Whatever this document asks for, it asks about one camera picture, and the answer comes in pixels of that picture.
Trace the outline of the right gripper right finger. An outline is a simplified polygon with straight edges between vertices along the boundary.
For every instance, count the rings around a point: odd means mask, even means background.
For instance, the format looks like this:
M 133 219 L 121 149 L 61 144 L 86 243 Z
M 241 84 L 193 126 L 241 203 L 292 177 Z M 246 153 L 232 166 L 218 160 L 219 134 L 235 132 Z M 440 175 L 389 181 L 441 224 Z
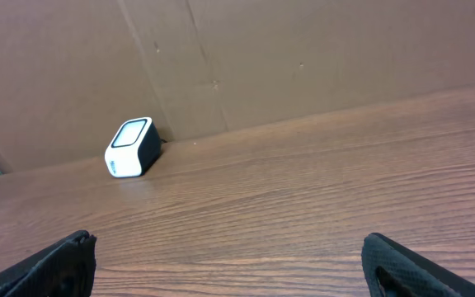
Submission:
M 371 297 L 475 297 L 475 284 L 381 233 L 364 239 L 361 261 Z

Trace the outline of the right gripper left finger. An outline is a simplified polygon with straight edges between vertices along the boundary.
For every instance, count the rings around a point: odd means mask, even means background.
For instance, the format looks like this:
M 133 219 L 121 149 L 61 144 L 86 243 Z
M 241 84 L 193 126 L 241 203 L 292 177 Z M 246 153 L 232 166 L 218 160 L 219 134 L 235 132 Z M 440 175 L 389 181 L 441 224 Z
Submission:
M 0 272 L 0 297 L 89 297 L 96 237 L 78 230 Z

